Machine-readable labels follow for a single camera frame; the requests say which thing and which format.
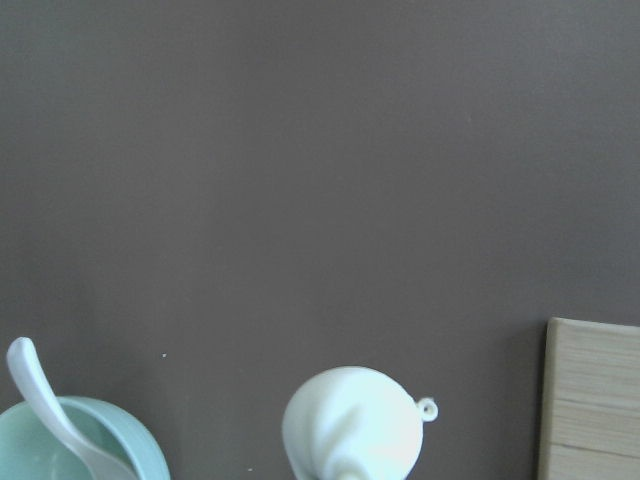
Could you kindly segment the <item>white ceramic spoon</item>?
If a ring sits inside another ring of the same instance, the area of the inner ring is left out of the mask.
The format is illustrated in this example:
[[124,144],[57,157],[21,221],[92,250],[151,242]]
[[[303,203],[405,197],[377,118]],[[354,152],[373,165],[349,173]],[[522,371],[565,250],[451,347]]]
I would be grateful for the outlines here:
[[72,423],[44,373],[30,338],[13,340],[6,360],[24,400],[51,434],[85,465],[92,479],[137,479],[130,467],[91,442]]

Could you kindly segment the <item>wooden cutting board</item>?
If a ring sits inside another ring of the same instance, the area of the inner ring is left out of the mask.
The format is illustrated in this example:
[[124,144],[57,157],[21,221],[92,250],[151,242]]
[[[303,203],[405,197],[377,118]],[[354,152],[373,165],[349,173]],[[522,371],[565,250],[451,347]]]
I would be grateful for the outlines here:
[[639,477],[637,326],[548,322],[538,477]]

